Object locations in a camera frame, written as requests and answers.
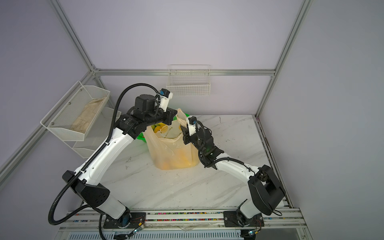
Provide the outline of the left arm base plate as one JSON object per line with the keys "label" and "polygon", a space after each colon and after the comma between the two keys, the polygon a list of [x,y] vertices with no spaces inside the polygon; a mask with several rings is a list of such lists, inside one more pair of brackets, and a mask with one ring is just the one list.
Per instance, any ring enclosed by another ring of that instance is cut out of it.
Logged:
{"label": "left arm base plate", "polygon": [[104,229],[136,229],[139,225],[144,225],[147,214],[145,212],[130,212],[127,215],[114,219],[106,215],[103,225]]}

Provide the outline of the banana print plastic bag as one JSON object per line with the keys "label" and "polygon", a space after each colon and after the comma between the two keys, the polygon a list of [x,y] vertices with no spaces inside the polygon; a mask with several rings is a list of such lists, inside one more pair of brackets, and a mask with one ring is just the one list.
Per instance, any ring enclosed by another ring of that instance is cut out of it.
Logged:
{"label": "banana print plastic bag", "polygon": [[180,125],[187,126],[185,113],[178,109],[178,119],[168,125],[166,134],[155,134],[153,125],[144,131],[144,137],[155,167],[160,170],[191,168],[200,163],[198,150],[190,143],[185,145]]}

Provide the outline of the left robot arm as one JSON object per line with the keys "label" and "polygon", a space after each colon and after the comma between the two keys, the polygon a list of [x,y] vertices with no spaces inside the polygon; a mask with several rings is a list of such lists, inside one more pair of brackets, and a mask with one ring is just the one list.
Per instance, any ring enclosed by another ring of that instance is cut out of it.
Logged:
{"label": "left robot arm", "polygon": [[[117,113],[123,97],[129,90],[137,87],[148,87],[155,91],[155,95],[138,96],[135,105],[118,118]],[[172,124],[177,114],[176,110],[168,107],[172,98],[173,93],[170,90],[157,90],[146,83],[133,84],[122,91],[116,102],[107,138],[80,167],[73,172],[66,171],[63,174],[66,185],[50,207],[48,213],[50,225],[60,225],[81,210],[92,208],[107,219],[115,221],[118,228],[128,227],[132,220],[131,211],[101,184],[101,180],[120,153],[147,127],[158,123]],[[62,219],[55,220],[54,214],[58,203],[68,189],[72,189],[85,202],[85,205]]]}

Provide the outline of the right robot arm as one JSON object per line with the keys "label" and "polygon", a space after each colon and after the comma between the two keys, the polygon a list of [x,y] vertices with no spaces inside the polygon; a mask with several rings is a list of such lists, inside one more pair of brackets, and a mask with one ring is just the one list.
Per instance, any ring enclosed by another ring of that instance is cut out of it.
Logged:
{"label": "right robot arm", "polygon": [[212,131],[196,117],[188,117],[187,126],[181,126],[181,129],[184,144],[192,144],[198,150],[198,158],[205,168],[226,172],[248,185],[251,198],[236,210],[239,226],[248,226],[259,214],[282,216],[276,207],[286,196],[286,191],[271,167],[251,166],[230,157],[215,145]]}

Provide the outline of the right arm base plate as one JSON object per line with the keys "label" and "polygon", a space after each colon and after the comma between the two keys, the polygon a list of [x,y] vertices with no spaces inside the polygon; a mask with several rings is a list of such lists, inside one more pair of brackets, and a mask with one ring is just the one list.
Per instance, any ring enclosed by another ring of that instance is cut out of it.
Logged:
{"label": "right arm base plate", "polygon": [[254,215],[252,218],[247,218],[239,211],[224,211],[224,224],[225,227],[264,227],[264,218],[262,214]]}

